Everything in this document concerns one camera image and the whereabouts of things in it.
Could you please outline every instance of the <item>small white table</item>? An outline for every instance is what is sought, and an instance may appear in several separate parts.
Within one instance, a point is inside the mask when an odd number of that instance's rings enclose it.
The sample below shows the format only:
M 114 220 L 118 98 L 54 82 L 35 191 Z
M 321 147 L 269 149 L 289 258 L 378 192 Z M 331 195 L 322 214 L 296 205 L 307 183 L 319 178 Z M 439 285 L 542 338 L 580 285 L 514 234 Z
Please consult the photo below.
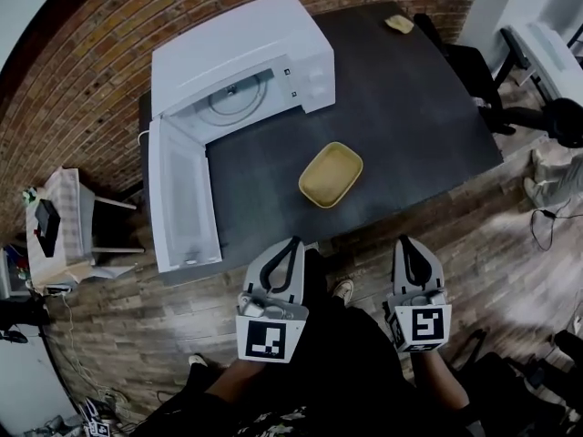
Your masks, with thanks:
M 144 252 L 143 248 L 94 248 L 92 245 L 92 220 L 95 201 L 136 209 L 136 206 L 99 198 L 79 182 L 76 168 L 59 168 L 45 183 L 40 198 L 50 200 L 61 218 L 53 257 L 45 256 L 35 230 L 38 200 L 26 208 L 26 245 L 28 264 L 33 286 L 42 289 L 51 283 L 74 280 L 77 283 L 88 277 L 115 278 L 133 269 L 130 267 L 96 267 L 93 252 Z

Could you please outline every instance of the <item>sneaker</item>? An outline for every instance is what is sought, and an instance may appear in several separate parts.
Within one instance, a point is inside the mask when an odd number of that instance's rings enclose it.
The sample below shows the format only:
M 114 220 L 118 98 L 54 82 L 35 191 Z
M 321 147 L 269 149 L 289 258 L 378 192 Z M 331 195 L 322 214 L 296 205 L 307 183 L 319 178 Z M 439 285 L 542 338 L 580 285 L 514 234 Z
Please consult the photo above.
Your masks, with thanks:
M 532 158 L 532 164 L 535 166 L 535 181 L 536 183 L 542 183 L 545 181 L 545 174 L 542 170 L 543 157 L 536 149 L 530 151 L 530 157 Z
M 304 247 L 304 251 L 309 251 L 310 249 L 316 249 L 318 252 L 320 252 L 320 243 L 318 241 L 316 241 L 315 243 L 310 243 L 305 245 Z
M 525 178 L 524 182 L 525 192 L 527 193 L 528 198 L 532 201 L 536 208 L 542 208 L 543 203 L 540 201 L 538 197 L 538 191 L 540 186 L 535 183 L 531 178 Z
M 344 306 L 346 306 L 354 292 L 354 283 L 352 280 L 341 281 L 332 292 L 332 296 L 337 296 L 344 301 Z
M 209 364 L 207 364 L 207 362 L 203 360 L 202 356 L 199 354 L 193 354 L 192 356 L 189 356 L 189 365 L 192 366 L 192 364 L 202 364 L 205 367 L 209 367 Z

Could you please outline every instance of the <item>yellow basket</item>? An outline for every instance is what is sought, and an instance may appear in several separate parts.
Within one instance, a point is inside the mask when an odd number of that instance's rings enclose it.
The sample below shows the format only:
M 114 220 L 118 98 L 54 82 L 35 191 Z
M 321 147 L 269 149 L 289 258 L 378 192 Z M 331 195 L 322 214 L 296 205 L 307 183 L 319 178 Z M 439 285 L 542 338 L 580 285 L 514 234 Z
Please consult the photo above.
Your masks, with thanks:
M 334 207 L 363 171 L 363 160 L 340 142 L 331 142 L 300 176 L 303 195 L 320 208 Z

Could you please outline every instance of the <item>cable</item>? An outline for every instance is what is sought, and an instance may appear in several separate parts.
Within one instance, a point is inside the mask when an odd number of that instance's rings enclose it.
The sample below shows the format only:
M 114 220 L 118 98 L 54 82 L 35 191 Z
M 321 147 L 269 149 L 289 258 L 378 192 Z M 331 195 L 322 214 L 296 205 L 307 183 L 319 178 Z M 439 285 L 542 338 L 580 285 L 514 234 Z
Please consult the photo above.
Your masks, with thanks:
M 142 131 L 141 133 L 138 134 L 138 146 L 141 146 L 139 139 L 142 137 L 142 135 L 145 135 L 147 133 L 149 133 L 149 129 L 147 129 L 146 131 Z
M 71 367 L 79 376 L 83 377 L 85 379 L 85 381 L 87 381 L 93 387 L 93 389 L 97 392 L 98 398 L 101 401 L 105 402 L 106 401 L 105 397 L 108 394 L 109 394 L 109 396 L 113 396 L 113 397 L 115 397 L 115 393 L 117 393 L 118 395 L 124 396 L 123 393 L 121 393 L 120 391 L 116 391 L 115 389 L 111 389 L 109 387 L 104 387 L 103 385 L 99 385 L 97 383 L 97 381 L 95 380 L 95 378 L 93 377 L 93 372 L 91 372 L 90 369 L 86 368 L 85 366 L 83 366 L 81 364 L 81 361 L 79 360 L 79 357 L 77 356 L 77 350 L 75 349 L 75 341 L 73 339 L 73 329 L 75 328 L 75 324 L 73 323 L 73 311 L 71 310 L 71 307 L 66 302 L 65 295 L 66 294 L 63 293 L 61 295 L 61 298 L 63 299 L 63 302 L 65 303 L 66 308 L 69 310 L 69 323 L 71 324 L 71 328 L 69 329 L 69 336 L 71 338 L 71 350 L 73 351 L 73 354 L 75 355 L 75 360 L 77 361 L 78 370 L 75 368 L 75 366 L 71 362 L 69 362 L 69 364 L 71 364 Z M 126 420 L 130 421 L 128 410 L 126 410 L 125 408 L 122 408 L 117 403 L 116 403 L 115 408 L 116 408 L 115 412 L 119 412 Z
M 530 216 L 530 233 L 532 234 L 532 237 L 535 239 L 535 242 L 538 244 L 538 247 L 541 250 L 547 252 L 553 246 L 553 237 L 554 237 L 554 232 L 555 232 L 555 221 L 556 220 L 569 220 L 569 219 L 574 219 L 576 217 L 583 217 L 583 214 L 575 214 L 575 215 L 569 215 L 569 216 L 565 216 L 565 217 L 560 217 L 558 215 L 558 213 L 561 210 L 563 210 L 568 205 L 569 202 L 571 202 L 571 199 L 569 199 L 565 204 L 563 204 L 563 206 L 561 206 L 561 208 L 556 213 L 553 213 L 550 210 L 546 210 L 543 208 L 537 208 L 537 209 L 533 210 L 533 212 Z M 548 246 L 546 248 L 540 244 L 540 241 L 537 238 L 537 235 L 535 234 L 535 215 L 537 214 L 537 212 L 540 212 L 547 219 L 550 219 L 552 221 L 552 223 L 550 225 L 550 239 L 548 242 Z
M 47 337 L 48 337 L 49 339 L 53 340 L 53 344 L 54 344 L 54 345 L 56 346 L 56 348 L 58 349 L 58 352 L 60 352 L 60 353 L 61 353 L 61 356 L 62 356 L 63 358 L 65 358 L 65 361 L 66 361 L 66 362 L 68 362 L 69 366 L 71 366 L 71 368 L 73 369 L 73 371 L 75 371 L 75 373 L 76 373 L 76 374 L 78 374 L 78 376 L 79 376 L 81 379 L 83 379 L 85 382 L 87 382 L 87 383 L 88 383 L 88 384 L 91 386 L 91 388 L 92 388 L 93 390 L 95 390 L 95 392 L 96 392 L 97 394 L 99 394 L 99 391 L 97 390 L 97 388 L 95 387 L 95 385 L 93 385 L 93 383 L 92 383 L 92 382 L 88 381 L 88 380 L 85 378 L 85 376 L 84 376 L 84 375 L 82 375 L 81 373 L 79 373 L 79 371 L 78 371 L 78 370 L 75 368 L 75 366 L 73 365 L 73 363 L 71 362 L 71 360 L 70 360 L 70 359 L 69 359 L 69 358 L 68 358 L 68 357 L 65 355 L 65 353 L 63 352 L 63 350 L 61 350 L 61 346 L 60 346 L 60 345 L 59 345 L 59 344 L 56 342 L 56 340 L 52 339 L 52 338 L 51 338 L 51 337 L 49 337 L 48 335 L 47 335 Z

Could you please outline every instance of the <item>white microwave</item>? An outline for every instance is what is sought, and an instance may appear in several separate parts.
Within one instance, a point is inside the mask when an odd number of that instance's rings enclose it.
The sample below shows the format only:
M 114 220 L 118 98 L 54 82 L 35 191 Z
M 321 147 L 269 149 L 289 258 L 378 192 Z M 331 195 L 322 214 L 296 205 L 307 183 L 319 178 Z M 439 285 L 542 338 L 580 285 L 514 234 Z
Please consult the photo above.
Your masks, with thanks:
M 334 102 L 332 47 L 299 0 L 253 1 L 155 50 L 148 170 L 159 271 L 221 261 L 209 142 Z

